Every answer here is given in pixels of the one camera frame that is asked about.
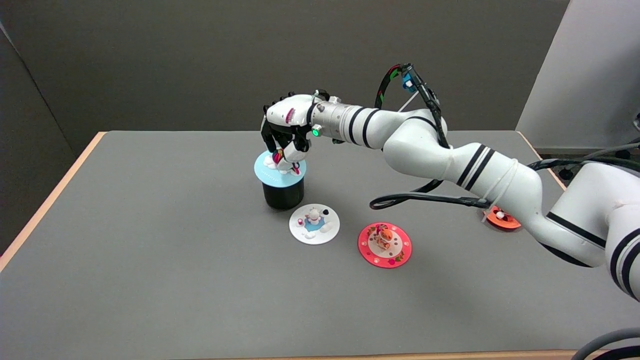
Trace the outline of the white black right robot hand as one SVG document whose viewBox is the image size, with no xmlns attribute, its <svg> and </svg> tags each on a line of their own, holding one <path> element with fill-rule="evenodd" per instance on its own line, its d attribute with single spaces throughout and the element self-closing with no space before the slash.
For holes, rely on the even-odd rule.
<svg viewBox="0 0 640 360">
<path fill-rule="evenodd" d="M 323 133 L 321 125 L 313 124 L 313 112 L 329 99 L 324 89 L 316 89 L 311 95 L 291 91 L 263 107 L 260 134 L 277 171 L 301 174 L 300 163 L 311 148 L 307 135 L 319 137 Z"/>
</svg>

